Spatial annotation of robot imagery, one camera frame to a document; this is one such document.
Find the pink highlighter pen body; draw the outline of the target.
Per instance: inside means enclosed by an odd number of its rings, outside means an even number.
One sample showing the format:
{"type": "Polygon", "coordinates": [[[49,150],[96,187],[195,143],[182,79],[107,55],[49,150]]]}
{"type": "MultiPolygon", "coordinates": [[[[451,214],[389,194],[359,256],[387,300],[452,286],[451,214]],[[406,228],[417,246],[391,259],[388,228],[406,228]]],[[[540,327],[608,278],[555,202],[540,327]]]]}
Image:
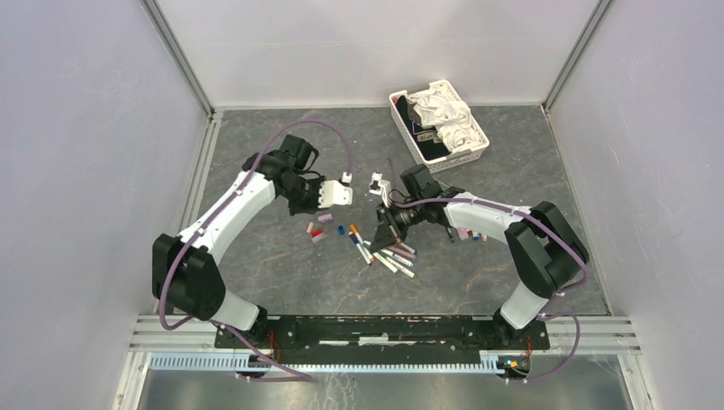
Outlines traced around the pink highlighter pen body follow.
{"type": "Polygon", "coordinates": [[[461,240],[466,240],[466,239],[469,239],[469,238],[470,238],[470,233],[469,233],[469,231],[468,231],[467,229],[465,229],[465,228],[458,228],[458,229],[457,229],[457,233],[458,233],[458,237],[459,237],[461,240]]]}

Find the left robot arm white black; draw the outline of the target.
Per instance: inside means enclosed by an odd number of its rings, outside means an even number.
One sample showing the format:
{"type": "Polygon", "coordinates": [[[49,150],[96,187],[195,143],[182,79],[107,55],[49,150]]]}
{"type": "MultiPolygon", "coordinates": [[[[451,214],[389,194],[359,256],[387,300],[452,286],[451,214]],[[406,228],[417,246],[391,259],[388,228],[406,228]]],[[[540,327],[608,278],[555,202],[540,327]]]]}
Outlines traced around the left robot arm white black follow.
{"type": "Polygon", "coordinates": [[[276,198],[290,214],[314,214],[325,178],[312,171],[318,150],[288,134],[278,149],[251,155],[232,186],[195,223],[152,246],[151,291],[161,305],[189,316],[230,325],[237,339],[258,348],[268,337],[264,308],[228,290],[219,262],[248,222],[276,198]]]}

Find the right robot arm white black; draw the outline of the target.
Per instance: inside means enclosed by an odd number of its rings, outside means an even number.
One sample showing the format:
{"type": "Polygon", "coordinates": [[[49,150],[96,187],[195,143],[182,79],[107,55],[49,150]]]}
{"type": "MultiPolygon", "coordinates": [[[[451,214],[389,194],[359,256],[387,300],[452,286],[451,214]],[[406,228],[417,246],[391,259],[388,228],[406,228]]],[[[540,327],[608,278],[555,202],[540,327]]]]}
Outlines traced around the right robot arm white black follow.
{"type": "Polygon", "coordinates": [[[454,186],[444,189],[424,165],[408,168],[400,179],[407,193],[395,200],[391,182],[381,173],[371,176],[369,191],[382,199],[372,249],[403,244],[409,229],[423,222],[448,231],[472,231],[506,245],[519,282],[493,315],[493,338],[499,346],[513,349],[522,343],[547,305],[574,287],[578,274],[588,274],[587,249],[553,203],[514,206],[454,186]]]}

